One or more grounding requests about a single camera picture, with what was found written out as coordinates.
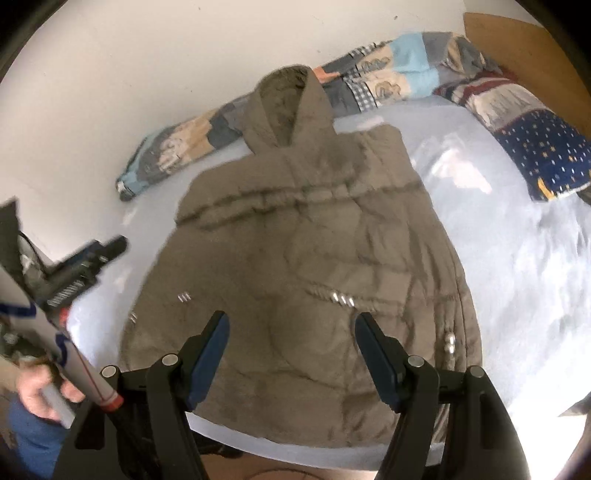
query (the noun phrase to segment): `person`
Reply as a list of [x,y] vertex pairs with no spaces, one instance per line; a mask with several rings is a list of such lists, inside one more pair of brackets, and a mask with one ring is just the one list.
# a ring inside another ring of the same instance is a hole
[[[16,438],[13,452],[16,455],[6,466],[11,476],[3,478],[51,478],[68,434],[59,424],[57,412],[41,395],[41,389],[51,382],[51,371],[46,365],[21,369],[17,379],[18,396],[11,402],[8,412],[8,422]],[[60,391],[72,403],[84,400],[84,394],[68,380],[62,383]]]

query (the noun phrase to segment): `hand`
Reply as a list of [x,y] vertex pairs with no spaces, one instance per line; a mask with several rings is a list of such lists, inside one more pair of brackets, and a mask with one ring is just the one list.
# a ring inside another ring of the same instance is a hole
[[[41,389],[53,381],[51,371],[47,365],[36,365],[23,368],[17,379],[18,396],[24,407],[33,415],[47,420],[59,421],[59,415],[51,408],[43,396]],[[60,388],[64,398],[74,403],[84,400],[84,394],[70,381],[65,380]]]

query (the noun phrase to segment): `red stripe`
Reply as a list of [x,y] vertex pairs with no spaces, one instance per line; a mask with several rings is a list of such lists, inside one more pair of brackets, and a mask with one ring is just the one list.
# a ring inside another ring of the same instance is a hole
[[480,93],[487,92],[488,90],[492,90],[493,88],[499,87],[501,85],[508,85],[510,83],[515,82],[512,82],[511,80],[507,79],[490,79],[488,82],[481,83],[480,85],[467,86],[464,89],[464,95],[457,104],[465,106],[465,104],[468,102],[468,99],[472,95],[479,95]]
[[117,393],[117,396],[112,402],[107,403],[106,405],[101,405],[101,409],[107,413],[110,413],[115,410],[119,410],[119,408],[123,405],[123,397]]

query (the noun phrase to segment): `screw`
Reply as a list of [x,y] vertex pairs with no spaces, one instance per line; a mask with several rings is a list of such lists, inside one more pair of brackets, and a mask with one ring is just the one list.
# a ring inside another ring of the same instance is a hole
[[170,367],[170,365],[174,365],[178,362],[178,357],[174,353],[169,353],[162,358],[163,365]]
[[111,378],[116,373],[117,369],[113,365],[108,365],[104,367],[103,371],[100,374],[105,378]]
[[408,364],[412,365],[413,367],[422,367],[425,364],[425,360],[422,356],[418,355],[411,355],[408,357]]

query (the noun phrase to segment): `cable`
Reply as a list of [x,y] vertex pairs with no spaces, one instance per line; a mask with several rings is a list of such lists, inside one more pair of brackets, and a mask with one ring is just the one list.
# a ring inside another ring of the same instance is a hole
[[257,476],[264,475],[265,473],[271,472],[291,472],[291,473],[301,473],[303,475],[308,475],[316,480],[326,480],[325,478],[321,478],[313,473],[306,472],[305,470],[298,470],[297,468],[272,468],[270,470],[265,470],[263,472],[257,472],[254,475],[250,475],[244,478],[244,480],[255,480]]
[[41,256],[39,255],[39,252],[35,248],[35,245],[33,245],[33,242],[31,242],[30,238],[28,236],[26,236],[24,233],[19,232],[18,234],[25,242],[27,242],[29,244],[29,247],[31,247],[33,254],[35,255],[35,257],[37,257],[37,263],[39,264],[39,269],[43,273],[43,276],[46,277],[47,276],[47,267],[45,266],[45,263],[43,263],[43,260],[41,260]]

